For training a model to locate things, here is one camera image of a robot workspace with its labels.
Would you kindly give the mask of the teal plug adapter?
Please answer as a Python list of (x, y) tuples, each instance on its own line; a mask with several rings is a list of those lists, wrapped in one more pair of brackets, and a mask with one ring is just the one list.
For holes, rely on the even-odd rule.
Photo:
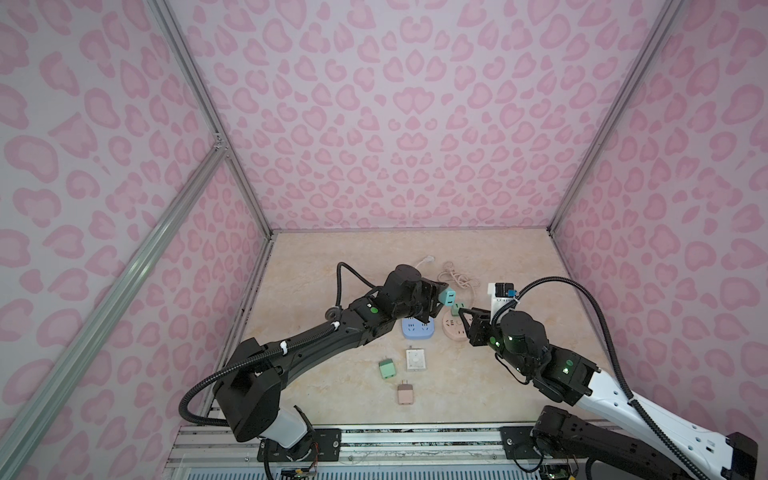
[(455, 304), (456, 292), (452, 288), (446, 288), (438, 294), (438, 301), (444, 306), (450, 307)]

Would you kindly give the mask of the pink plug adapter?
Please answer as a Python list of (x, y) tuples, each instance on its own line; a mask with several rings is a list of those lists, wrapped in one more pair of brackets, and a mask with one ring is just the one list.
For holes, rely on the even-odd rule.
[(414, 386), (407, 382), (397, 385), (397, 403), (399, 405), (412, 405), (415, 401)]

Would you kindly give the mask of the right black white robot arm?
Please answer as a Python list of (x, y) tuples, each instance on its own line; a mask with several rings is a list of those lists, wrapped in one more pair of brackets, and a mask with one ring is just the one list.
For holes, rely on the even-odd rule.
[(600, 461), (643, 479), (754, 478), (756, 442), (707, 430), (634, 393), (608, 331), (610, 371), (552, 344), (545, 326), (517, 307), (532, 288), (493, 284), (490, 310), (458, 311), (471, 345), (492, 348), (519, 383), (551, 400), (531, 429), (532, 449)]

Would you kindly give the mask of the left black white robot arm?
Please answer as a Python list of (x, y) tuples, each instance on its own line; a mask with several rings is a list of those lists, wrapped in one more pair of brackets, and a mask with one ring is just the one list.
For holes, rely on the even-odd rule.
[(227, 427), (238, 442), (259, 439), (302, 457), (315, 447), (314, 428), (300, 408), (281, 408), (282, 391), (322, 362), (388, 334), (397, 321), (427, 323), (454, 301), (447, 283), (401, 264), (348, 306), (329, 308), (316, 327), (264, 345), (242, 341), (223, 368), (182, 396), (179, 415), (191, 424)]

